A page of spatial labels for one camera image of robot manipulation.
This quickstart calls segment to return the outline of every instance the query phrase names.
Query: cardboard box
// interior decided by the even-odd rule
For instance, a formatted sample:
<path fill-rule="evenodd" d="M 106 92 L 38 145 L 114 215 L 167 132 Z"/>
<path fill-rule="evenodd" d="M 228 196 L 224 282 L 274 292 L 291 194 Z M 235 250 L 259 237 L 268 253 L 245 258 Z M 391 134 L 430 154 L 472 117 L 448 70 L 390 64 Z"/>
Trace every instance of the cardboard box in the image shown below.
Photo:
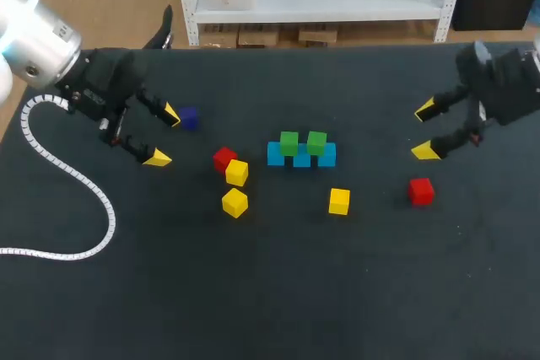
<path fill-rule="evenodd" d="M 238 24 L 205 24 L 199 30 L 202 48 L 236 48 Z"/>
<path fill-rule="evenodd" d="M 279 41 L 278 24 L 242 24 L 238 34 L 239 46 L 276 46 Z"/>
<path fill-rule="evenodd" d="M 303 24 L 300 26 L 298 41 L 335 44 L 338 42 L 337 32 L 338 25 L 335 23 Z"/>

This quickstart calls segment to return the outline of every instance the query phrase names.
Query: red cube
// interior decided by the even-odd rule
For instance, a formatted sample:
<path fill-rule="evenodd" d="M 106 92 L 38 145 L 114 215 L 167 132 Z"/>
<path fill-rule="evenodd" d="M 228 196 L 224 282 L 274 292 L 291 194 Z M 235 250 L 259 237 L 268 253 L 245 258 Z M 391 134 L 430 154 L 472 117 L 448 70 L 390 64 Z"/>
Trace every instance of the red cube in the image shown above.
<path fill-rule="evenodd" d="M 222 147 L 214 156 L 213 156 L 213 166 L 220 173 L 225 174 L 227 166 L 232 159 L 237 159 L 238 155 L 228 149 L 227 147 Z"/>
<path fill-rule="evenodd" d="M 414 206 L 428 206 L 433 202 L 435 191 L 429 179 L 413 179 L 408 186 L 408 196 Z"/>

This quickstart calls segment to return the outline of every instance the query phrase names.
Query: wooden floor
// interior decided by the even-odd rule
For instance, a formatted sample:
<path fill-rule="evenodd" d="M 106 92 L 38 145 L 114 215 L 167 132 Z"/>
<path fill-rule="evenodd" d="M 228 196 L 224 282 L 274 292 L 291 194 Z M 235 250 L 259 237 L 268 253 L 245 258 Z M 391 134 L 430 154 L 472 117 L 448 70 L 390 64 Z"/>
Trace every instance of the wooden floor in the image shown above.
<path fill-rule="evenodd" d="M 42 0 L 63 16 L 84 38 L 84 48 L 126 47 L 139 48 L 159 27 L 161 14 L 167 4 L 175 12 L 175 47 L 187 48 L 186 29 L 180 0 Z M 340 33 L 340 46 L 378 44 L 430 44 L 432 22 L 388 22 L 348 25 Z M 531 40 L 537 29 L 521 32 L 451 32 L 448 41 L 472 40 L 514 41 Z M 283 33 L 280 46 L 294 46 L 290 33 Z M 13 92 L 0 108 L 0 139 L 13 112 L 20 102 L 24 84 L 16 79 Z"/>

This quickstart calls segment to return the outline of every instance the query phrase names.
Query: block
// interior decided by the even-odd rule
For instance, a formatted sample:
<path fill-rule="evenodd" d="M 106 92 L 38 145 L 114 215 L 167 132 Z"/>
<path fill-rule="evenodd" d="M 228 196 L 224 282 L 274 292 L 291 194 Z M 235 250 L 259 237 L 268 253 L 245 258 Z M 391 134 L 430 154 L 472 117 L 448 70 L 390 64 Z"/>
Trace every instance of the block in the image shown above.
<path fill-rule="evenodd" d="M 311 156 L 307 153 L 307 145 L 300 143 L 298 145 L 298 154 L 293 157 L 293 167 L 310 168 Z"/>
<path fill-rule="evenodd" d="M 195 107 L 184 107 L 178 110 L 182 128 L 193 131 L 199 126 L 199 114 Z"/>
<path fill-rule="evenodd" d="M 327 144 L 327 134 L 325 132 L 310 131 L 307 136 L 307 153 L 309 155 L 324 155 L 324 147 Z"/>
<path fill-rule="evenodd" d="M 230 216 L 238 218 L 247 210 L 247 196 L 240 190 L 232 188 L 221 199 L 223 210 Z"/>
<path fill-rule="evenodd" d="M 285 157 L 279 149 L 279 142 L 269 142 L 267 148 L 268 166 L 285 166 Z"/>
<path fill-rule="evenodd" d="M 223 147 L 213 156 L 213 166 L 219 173 L 225 174 L 229 162 L 236 158 L 238 158 L 238 155 L 235 152 Z"/>
<path fill-rule="evenodd" d="M 350 190 L 331 189 L 330 206 L 328 207 L 328 212 L 331 214 L 347 215 L 350 198 Z"/>
<path fill-rule="evenodd" d="M 414 206 L 428 206 L 433 202 L 435 190 L 429 179 L 413 179 L 408 186 L 408 196 Z"/>
<path fill-rule="evenodd" d="M 230 185 L 242 187 L 247 180 L 247 163 L 231 159 L 229 166 L 225 170 L 225 178 Z"/>
<path fill-rule="evenodd" d="M 279 138 L 279 147 L 283 156 L 296 156 L 298 153 L 298 132 L 283 131 Z"/>
<path fill-rule="evenodd" d="M 324 155 L 317 158 L 319 168 L 335 168 L 336 167 L 336 144 L 328 142 L 324 147 Z"/>

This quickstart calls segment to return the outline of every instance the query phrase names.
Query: yellow cube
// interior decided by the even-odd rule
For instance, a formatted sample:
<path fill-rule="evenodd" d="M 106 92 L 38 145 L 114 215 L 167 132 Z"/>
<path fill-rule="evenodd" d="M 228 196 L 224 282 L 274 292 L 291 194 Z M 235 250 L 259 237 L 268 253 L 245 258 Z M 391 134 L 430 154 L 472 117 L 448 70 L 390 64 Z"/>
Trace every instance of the yellow cube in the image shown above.
<path fill-rule="evenodd" d="M 247 196 L 240 190 L 232 188 L 221 199 L 223 203 L 223 209 L 225 212 L 238 218 L 242 213 L 247 210 Z"/>
<path fill-rule="evenodd" d="M 328 208 L 328 212 L 331 214 L 347 215 L 350 198 L 351 190 L 332 189 L 330 191 L 330 207 Z"/>
<path fill-rule="evenodd" d="M 225 170 L 225 179 L 230 185 L 242 187 L 247 179 L 247 163 L 241 160 L 231 159 Z"/>

